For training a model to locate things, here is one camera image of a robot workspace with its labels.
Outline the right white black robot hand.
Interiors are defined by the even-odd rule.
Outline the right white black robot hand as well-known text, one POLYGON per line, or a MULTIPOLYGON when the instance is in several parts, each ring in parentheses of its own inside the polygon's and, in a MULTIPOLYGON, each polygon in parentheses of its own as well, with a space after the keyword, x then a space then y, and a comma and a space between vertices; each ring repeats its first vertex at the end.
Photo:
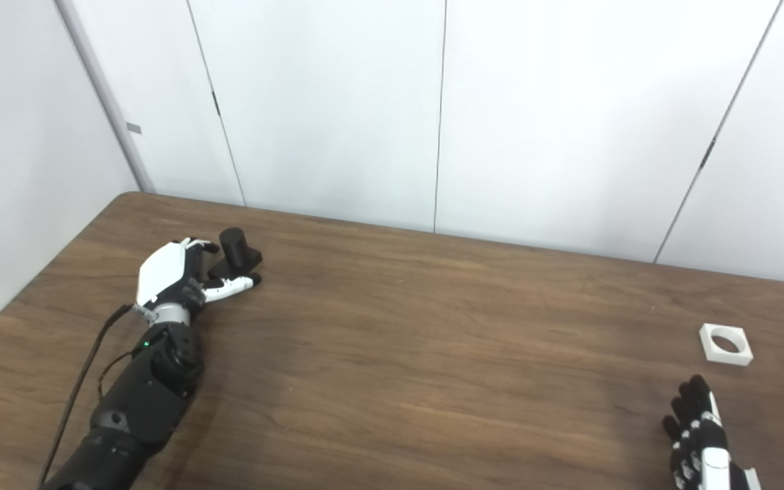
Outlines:
POLYGON ((705 378, 679 385, 672 414, 661 425, 671 440, 670 468, 677 489, 760 489, 754 468, 739 466, 730 453, 719 406, 705 378))

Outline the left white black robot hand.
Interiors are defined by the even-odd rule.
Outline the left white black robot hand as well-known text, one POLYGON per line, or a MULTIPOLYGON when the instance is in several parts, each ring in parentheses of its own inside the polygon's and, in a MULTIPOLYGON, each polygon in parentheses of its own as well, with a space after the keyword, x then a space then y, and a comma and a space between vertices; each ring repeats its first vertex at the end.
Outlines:
POLYGON ((140 266, 134 309, 149 325, 190 325, 206 304, 239 295, 261 283, 261 251, 228 229, 220 242, 186 237, 165 243, 140 266))

